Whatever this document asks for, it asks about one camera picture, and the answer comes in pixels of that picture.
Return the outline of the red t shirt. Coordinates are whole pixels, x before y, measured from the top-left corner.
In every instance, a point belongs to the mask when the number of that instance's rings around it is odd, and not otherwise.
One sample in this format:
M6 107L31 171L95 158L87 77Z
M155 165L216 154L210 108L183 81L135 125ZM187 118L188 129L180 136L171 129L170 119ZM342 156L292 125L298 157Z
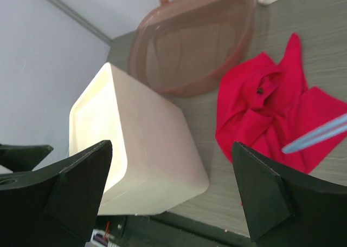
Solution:
M344 101L308 86L300 38L293 34L279 63L261 53L226 73L217 97L215 138L228 159L233 143L241 142L308 174L346 134L292 154L284 154L282 148L345 113Z

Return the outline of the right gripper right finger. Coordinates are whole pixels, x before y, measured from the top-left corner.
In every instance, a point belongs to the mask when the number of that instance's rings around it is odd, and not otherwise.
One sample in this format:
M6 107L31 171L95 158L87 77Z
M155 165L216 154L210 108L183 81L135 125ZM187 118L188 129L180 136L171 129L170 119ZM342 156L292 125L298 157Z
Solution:
M233 169L256 246L346 246L346 186L312 177L248 146L232 146Z

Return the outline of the light blue wire hanger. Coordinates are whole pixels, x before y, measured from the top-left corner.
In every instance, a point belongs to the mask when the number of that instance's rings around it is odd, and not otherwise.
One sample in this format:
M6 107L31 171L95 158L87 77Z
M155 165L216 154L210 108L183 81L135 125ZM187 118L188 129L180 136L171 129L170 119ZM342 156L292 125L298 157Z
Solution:
M301 151L344 132L346 132L346 114L343 114L299 137L283 147L282 152L290 154Z

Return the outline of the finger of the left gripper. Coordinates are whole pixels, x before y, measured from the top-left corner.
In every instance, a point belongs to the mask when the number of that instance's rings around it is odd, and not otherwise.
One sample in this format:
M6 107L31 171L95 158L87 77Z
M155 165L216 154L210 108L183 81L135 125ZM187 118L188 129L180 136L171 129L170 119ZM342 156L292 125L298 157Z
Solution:
M13 172L31 171L53 149L50 145L15 146L1 144L1 166Z

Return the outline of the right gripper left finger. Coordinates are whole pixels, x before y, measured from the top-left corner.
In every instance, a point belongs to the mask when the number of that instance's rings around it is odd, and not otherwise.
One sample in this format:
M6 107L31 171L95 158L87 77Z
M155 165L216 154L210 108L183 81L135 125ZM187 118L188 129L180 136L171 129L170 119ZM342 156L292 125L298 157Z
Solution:
M1 175L1 246L84 246L112 160L103 140L41 169Z

